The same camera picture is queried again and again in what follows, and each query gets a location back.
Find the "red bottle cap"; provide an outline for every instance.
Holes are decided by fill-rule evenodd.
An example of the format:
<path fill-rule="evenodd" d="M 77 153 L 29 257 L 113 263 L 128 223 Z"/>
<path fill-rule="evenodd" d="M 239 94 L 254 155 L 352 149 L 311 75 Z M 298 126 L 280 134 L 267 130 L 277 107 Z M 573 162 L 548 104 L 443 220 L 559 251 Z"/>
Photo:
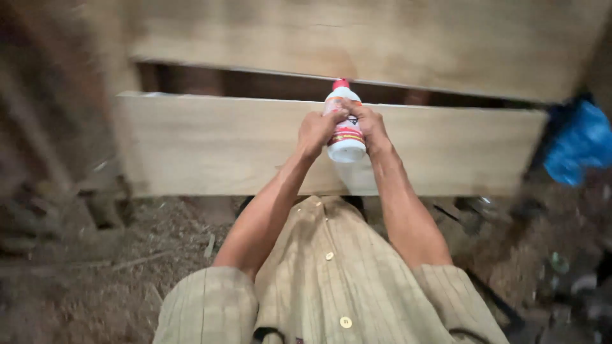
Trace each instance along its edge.
<path fill-rule="evenodd" d="M 342 86 L 344 86 L 346 88 L 350 88 L 348 86 L 348 81 L 346 79 L 338 79 L 338 80 L 334 81 L 334 84 L 332 85 L 332 91 L 334 89 L 337 89 L 337 88 L 342 87 Z"/>

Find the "person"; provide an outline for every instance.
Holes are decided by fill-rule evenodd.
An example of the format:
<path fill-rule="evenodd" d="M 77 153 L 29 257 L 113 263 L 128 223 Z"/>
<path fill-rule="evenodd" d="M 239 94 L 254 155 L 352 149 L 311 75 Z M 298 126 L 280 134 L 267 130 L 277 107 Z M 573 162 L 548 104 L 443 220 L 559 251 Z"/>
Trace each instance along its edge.
<path fill-rule="evenodd" d="M 306 115 L 295 152 L 242 211 L 211 267 L 167 295 L 155 344 L 507 343 L 414 193 L 383 117 Z M 389 243 L 340 197 L 292 206 L 336 123 L 359 120 Z"/>

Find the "beige striped shirt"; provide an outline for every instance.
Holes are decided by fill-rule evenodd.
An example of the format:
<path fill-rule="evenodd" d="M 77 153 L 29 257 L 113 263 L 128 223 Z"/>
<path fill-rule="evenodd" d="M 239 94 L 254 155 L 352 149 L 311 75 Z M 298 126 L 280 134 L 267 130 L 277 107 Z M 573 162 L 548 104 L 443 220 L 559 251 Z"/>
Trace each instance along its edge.
<path fill-rule="evenodd" d="M 507 343 L 461 269 L 411 271 L 354 207 L 316 196 L 292 208 L 255 283 L 232 267 L 180 281 L 164 300 L 154 343 L 263 335 L 291 344 Z"/>

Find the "bottle label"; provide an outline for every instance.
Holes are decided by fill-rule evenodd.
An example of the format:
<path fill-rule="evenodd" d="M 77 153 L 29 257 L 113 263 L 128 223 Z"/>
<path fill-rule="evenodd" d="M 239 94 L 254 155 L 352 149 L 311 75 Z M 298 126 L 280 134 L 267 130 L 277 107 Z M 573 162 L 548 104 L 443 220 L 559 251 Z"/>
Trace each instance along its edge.
<path fill-rule="evenodd" d="M 325 111 L 323 111 L 323 116 L 342 109 L 341 101 L 342 97 L 332 97 L 327 99 L 327 101 L 325 101 Z M 361 106 L 361 102 L 359 101 L 353 100 L 353 103 L 359 107 Z M 361 134 L 361 128 L 359 128 L 359 122 L 357 121 L 357 118 L 351 114 L 345 121 L 342 121 L 336 125 L 334 134 L 329 142 L 327 142 L 327 145 L 331 146 L 336 142 L 344 140 L 357 140 L 365 144 L 364 136 Z"/>

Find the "forearm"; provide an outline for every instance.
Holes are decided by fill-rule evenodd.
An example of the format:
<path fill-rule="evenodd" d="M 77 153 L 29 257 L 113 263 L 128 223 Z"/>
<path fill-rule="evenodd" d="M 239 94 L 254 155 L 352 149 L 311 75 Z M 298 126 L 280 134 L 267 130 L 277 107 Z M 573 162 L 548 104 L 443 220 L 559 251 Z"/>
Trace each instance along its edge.
<path fill-rule="evenodd" d="M 213 266 L 235 266 L 252 280 L 270 255 L 313 159 L 296 151 L 242 211 Z"/>
<path fill-rule="evenodd" d="M 452 264 L 444 237 L 414 193 L 395 148 L 385 142 L 370 159 L 389 240 L 408 267 Z"/>

